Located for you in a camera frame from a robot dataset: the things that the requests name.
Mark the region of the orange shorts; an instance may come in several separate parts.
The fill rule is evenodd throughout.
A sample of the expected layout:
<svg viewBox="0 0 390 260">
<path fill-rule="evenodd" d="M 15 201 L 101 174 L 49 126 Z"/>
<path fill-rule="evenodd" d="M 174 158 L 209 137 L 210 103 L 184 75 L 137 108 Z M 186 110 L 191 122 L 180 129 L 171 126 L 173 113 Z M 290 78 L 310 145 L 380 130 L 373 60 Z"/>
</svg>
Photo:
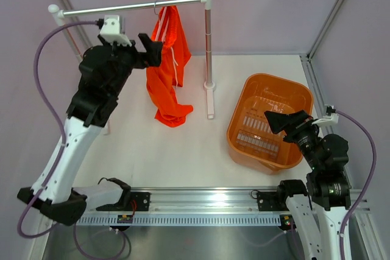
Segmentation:
<svg viewBox="0 0 390 260">
<path fill-rule="evenodd" d="M 156 120 L 174 128 L 185 123 L 193 111 L 192 105 L 177 101 L 176 89 L 183 86 L 185 66 L 191 58 L 186 36 L 176 6 L 167 6 L 169 27 L 161 53 L 161 65 L 146 70 L 146 88 L 152 103 L 157 107 Z M 155 41 L 157 23 L 151 39 Z"/>
</svg>

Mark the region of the pink clothes hanger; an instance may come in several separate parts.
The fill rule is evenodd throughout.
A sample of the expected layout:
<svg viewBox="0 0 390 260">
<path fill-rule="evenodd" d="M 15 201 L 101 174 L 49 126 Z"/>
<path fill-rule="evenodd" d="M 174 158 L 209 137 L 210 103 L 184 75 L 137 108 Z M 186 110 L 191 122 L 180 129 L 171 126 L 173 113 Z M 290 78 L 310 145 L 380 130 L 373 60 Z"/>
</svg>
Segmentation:
<svg viewBox="0 0 390 260">
<path fill-rule="evenodd" d="M 166 40 L 166 34 L 169 27 L 169 12 L 167 7 L 163 7 L 161 15 L 158 17 L 157 30 L 155 32 L 155 41 L 161 41 L 162 43 Z"/>
</svg>

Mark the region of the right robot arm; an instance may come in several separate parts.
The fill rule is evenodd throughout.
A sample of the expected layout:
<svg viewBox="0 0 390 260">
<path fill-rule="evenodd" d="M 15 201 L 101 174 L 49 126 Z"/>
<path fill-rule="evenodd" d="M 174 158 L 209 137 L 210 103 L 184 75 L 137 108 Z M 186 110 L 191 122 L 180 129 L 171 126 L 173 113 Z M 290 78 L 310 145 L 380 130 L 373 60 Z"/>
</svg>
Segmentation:
<svg viewBox="0 0 390 260">
<path fill-rule="evenodd" d="M 276 202 L 291 212 L 299 229 L 305 259 L 351 259 L 347 225 L 351 212 L 350 186 L 344 172 L 348 142 L 334 133 L 321 138 L 319 129 L 335 125 L 339 116 L 329 106 L 323 118 L 306 111 L 264 113 L 273 134 L 284 132 L 283 141 L 295 144 L 310 166 L 306 182 L 284 180 L 277 187 Z"/>
</svg>

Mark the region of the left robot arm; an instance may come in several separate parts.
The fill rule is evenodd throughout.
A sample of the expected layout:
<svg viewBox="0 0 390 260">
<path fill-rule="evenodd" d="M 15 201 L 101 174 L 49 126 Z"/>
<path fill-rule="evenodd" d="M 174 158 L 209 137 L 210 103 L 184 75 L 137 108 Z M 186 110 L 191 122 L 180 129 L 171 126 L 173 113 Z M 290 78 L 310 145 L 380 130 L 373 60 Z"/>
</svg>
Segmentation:
<svg viewBox="0 0 390 260">
<path fill-rule="evenodd" d="M 101 44 L 85 51 L 79 65 L 81 78 L 71 99 L 62 133 L 51 160 L 33 186 L 19 190 L 17 198 L 49 219 L 74 225 L 89 209 L 115 211 L 131 204 L 131 187 L 117 179 L 76 188 L 73 183 L 93 141 L 118 105 L 119 94 L 134 69 L 158 67 L 163 43 L 145 33 L 138 35 L 145 50 L 135 42 Z"/>
</svg>

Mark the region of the orange plastic laundry basket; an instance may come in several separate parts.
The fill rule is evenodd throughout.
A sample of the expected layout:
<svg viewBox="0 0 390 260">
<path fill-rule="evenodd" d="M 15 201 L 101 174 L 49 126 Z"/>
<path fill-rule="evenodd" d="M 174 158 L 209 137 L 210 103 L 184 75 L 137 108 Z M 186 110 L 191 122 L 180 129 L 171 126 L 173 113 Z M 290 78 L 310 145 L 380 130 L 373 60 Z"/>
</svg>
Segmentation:
<svg viewBox="0 0 390 260">
<path fill-rule="evenodd" d="M 271 132 L 264 112 L 311 114 L 312 109 L 313 95 L 303 84 L 269 74 L 250 76 L 227 129 L 229 156 L 236 164 L 267 175 L 296 167 L 303 159 L 298 147 Z"/>
</svg>

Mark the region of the white metal clothes rack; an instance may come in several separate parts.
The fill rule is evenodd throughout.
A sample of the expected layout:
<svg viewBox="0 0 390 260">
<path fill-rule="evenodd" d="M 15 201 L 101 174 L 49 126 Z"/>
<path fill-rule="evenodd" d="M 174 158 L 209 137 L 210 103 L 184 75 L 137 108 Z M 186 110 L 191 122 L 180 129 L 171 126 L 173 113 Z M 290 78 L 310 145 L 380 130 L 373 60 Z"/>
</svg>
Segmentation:
<svg viewBox="0 0 390 260">
<path fill-rule="evenodd" d="M 100 45 L 87 49 L 79 58 L 82 76 L 79 89 L 67 109 L 68 119 L 78 119 L 86 128 L 104 128 L 132 71 L 160 66 L 164 47 L 168 44 L 168 34 L 162 30 L 172 28 L 174 20 L 168 16 L 168 8 L 195 3 L 204 5 L 206 66 L 204 89 L 207 97 L 207 118 L 213 119 L 215 83 L 212 79 L 211 63 L 212 0 L 162 0 L 85 10 L 62 10 L 55 4 L 50 5 L 48 11 L 57 23 L 59 31 L 88 24 L 99 28 Z M 140 52 L 136 49 L 135 42 L 125 34 L 124 20 L 118 13 L 157 8 L 162 10 L 158 17 L 157 35 L 150 38 L 146 33 L 139 33 L 138 38 L 145 48 Z"/>
</svg>

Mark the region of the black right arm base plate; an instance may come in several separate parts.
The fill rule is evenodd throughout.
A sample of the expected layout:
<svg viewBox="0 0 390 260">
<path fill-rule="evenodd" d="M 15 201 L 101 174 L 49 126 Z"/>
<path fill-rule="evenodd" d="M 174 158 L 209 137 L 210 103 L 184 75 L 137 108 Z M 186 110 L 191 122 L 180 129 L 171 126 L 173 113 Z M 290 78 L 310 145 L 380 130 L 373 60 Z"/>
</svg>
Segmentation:
<svg viewBox="0 0 390 260">
<path fill-rule="evenodd" d="M 252 190 L 250 196 L 256 200 L 259 211 L 283 210 L 276 192 Z"/>
</svg>

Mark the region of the aluminium mounting rail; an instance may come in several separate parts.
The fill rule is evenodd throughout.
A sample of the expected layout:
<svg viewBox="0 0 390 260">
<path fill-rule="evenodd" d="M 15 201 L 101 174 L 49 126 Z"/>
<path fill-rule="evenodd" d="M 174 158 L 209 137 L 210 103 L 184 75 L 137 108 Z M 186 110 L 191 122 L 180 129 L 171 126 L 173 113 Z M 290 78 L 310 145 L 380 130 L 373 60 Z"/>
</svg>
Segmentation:
<svg viewBox="0 0 390 260">
<path fill-rule="evenodd" d="M 136 214 L 244 214 L 255 213 L 258 205 L 250 196 L 251 189 L 243 188 L 131 188 L 104 181 L 86 188 L 72 188 L 65 199 L 55 202 L 40 195 L 36 208 L 49 218 L 70 217 L 77 220 L 84 213 L 129 212 L 131 192 L 150 192 L 146 212 Z"/>
</svg>

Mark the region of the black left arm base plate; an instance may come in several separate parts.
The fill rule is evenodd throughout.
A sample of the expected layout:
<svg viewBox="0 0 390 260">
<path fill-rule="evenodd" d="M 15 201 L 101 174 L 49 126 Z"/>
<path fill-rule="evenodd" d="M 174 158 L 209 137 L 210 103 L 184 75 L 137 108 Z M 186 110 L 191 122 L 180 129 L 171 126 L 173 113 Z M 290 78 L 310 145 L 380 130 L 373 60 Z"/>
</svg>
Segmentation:
<svg viewBox="0 0 390 260">
<path fill-rule="evenodd" d="M 150 192 L 131 192 L 130 194 L 130 202 L 129 202 L 129 210 L 133 211 L 133 209 L 137 212 L 146 212 L 149 210 L 151 201 L 151 193 Z"/>
</svg>

